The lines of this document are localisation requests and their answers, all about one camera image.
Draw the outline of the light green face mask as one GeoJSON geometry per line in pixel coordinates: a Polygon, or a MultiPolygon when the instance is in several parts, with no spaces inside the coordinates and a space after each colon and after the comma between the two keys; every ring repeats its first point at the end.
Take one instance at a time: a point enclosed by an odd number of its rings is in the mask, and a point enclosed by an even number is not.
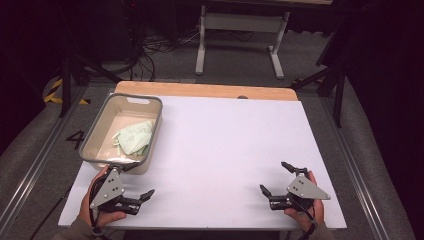
{"type": "Polygon", "coordinates": [[[112,137],[113,145],[119,147],[118,153],[134,157],[146,151],[153,134],[153,122],[144,121],[118,130],[112,137]]]}

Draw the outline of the person's left hand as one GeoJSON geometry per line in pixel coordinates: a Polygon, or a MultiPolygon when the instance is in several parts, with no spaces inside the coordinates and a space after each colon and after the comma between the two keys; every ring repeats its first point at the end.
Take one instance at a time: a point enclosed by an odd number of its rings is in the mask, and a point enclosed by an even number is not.
{"type": "MultiPolygon", "coordinates": [[[[90,191],[92,189],[92,186],[94,184],[94,182],[105,175],[106,171],[107,171],[108,167],[105,166],[103,169],[101,169],[99,171],[99,173],[92,179],[89,188],[86,192],[86,194],[84,195],[82,201],[81,201],[81,206],[80,206],[80,211],[78,214],[78,219],[83,220],[88,226],[92,226],[91,224],[91,219],[90,219],[90,208],[89,208],[89,204],[90,204],[90,191]]],[[[127,214],[121,211],[116,211],[116,212],[112,212],[112,213],[106,213],[106,212],[100,212],[98,214],[98,221],[97,221],[97,226],[99,228],[102,228],[110,223],[116,222],[118,220],[122,220],[125,219],[127,217],[127,214]]]]}

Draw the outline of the white table mat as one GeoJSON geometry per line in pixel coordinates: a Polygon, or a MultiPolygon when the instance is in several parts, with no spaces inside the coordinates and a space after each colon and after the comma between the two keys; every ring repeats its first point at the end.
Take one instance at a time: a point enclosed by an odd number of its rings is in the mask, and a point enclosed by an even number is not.
{"type": "Polygon", "coordinates": [[[340,204],[299,101],[169,97],[148,170],[123,174],[126,196],[153,193],[120,229],[294,230],[273,211],[262,188],[283,195],[288,162],[313,171],[330,195],[325,221],[346,225],[340,204]]]}

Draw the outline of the white metal desk frame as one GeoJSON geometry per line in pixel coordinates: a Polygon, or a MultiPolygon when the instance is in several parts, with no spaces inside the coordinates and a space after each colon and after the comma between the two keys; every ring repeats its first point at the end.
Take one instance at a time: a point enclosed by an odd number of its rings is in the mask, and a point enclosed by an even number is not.
{"type": "Polygon", "coordinates": [[[229,30],[275,33],[276,41],[268,47],[268,53],[278,79],[283,79],[285,74],[280,63],[278,52],[285,34],[290,13],[284,12],[281,16],[253,16],[241,14],[213,13],[208,12],[205,6],[201,7],[199,23],[199,47],[195,74],[202,75],[206,53],[206,30],[229,30]]]}

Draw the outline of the beige plastic bin grey rim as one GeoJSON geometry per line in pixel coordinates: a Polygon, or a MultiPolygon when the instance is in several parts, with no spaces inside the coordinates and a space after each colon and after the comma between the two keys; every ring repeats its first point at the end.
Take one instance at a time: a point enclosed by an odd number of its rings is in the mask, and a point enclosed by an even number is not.
{"type": "Polygon", "coordinates": [[[162,109],[163,104],[158,97],[111,94],[95,118],[79,150],[80,156],[99,167],[105,164],[124,165],[138,162],[139,166],[128,173],[144,174],[151,162],[156,135],[161,124],[162,109]],[[113,135],[124,127],[144,121],[153,122],[152,138],[144,154],[137,157],[125,153],[119,154],[119,147],[113,145],[113,135]]]}

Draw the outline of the aluminium floor rail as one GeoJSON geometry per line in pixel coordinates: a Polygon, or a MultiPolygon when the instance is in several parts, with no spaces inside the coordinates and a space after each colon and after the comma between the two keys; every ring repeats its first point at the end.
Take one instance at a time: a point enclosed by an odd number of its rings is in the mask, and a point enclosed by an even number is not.
{"type": "Polygon", "coordinates": [[[335,123],[332,113],[332,105],[327,98],[320,99],[324,113],[330,122],[331,129],[341,148],[343,159],[347,168],[348,175],[359,199],[365,217],[376,240],[390,240],[387,230],[376,209],[375,202],[365,184],[364,178],[356,164],[356,160],[348,145],[348,142],[341,128],[335,123]]]}
{"type": "Polygon", "coordinates": [[[86,87],[75,88],[63,117],[59,116],[59,105],[49,105],[0,156],[0,239],[12,228],[86,90],[86,87]]]}

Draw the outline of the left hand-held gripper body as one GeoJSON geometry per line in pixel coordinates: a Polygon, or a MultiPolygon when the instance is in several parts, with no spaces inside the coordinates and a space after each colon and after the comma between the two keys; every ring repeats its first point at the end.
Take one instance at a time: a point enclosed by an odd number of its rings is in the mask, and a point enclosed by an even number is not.
{"type": "Polygon", "coordinates": [[[120,179],[121,168],[109,166],[106,174],[93,184],[89,207],[92,210],[112,213],[121,211],[126,214],[136,215],[142,201],[123,196],[125,189],[120,179]]]}

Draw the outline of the black metal stand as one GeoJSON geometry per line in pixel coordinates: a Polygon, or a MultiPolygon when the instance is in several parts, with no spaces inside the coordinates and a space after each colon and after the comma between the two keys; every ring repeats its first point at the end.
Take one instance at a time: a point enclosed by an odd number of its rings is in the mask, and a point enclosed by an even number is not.
{"type": "Polygon", "coordinates": [[[72,106],[71,81],[75,80],[78,86],[87,86],[90,82],[85,67],[93,69],[100,76],[118,83],[121,78],[104,69],[101,65],[82,57],[81,55],[67,55],[62,60],[62,109],[60,117],[64,117],[72,106]]]}
{"type": "Polygon", "coordinates": [[[346,19],[342,20],[318,59],[318,63],[324,64],[325,68],[305,79],[296,80],[291,86],[293,90],[299,90],[320,80],[321,83],[316,90],[319,97],[329,97],[334,92],[333,120],[338,127],[341,126],[345,68],[349,60],[352,33],[349,22],[346,19]]]}

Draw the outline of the person's right hand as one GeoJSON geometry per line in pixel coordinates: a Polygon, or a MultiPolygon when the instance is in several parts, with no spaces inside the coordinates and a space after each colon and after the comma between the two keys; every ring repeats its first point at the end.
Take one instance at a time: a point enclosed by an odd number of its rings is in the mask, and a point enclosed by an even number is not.
{"type": "MultiPolygon", "coordinates": [[[[308,212],[315,219],[316,226],[325,223],[324,204],[320,199],[314,200],[313,206],[308,209],[308,212]]],[[[307,232],[313,225],[306,213],[299,213],[297,210],[292,208],[285,209],[284,213],[294,219],[304,232],[307,232]]]]}

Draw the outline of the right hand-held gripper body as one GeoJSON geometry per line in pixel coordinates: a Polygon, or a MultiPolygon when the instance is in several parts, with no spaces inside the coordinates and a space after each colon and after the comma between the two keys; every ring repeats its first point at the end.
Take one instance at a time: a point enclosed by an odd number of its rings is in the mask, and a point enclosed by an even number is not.
{"type": "Polygon", "coordinates": [[[306,168],[288,168],[288,171],[294,173],[296,178],[288,185],[287,194],[274,196],[268,192],[269,205],[272,210],[292,208],[297,211],[307,211],[313,206],[316,199],[331,199],[328,193],[310,180],[306,168]]]}

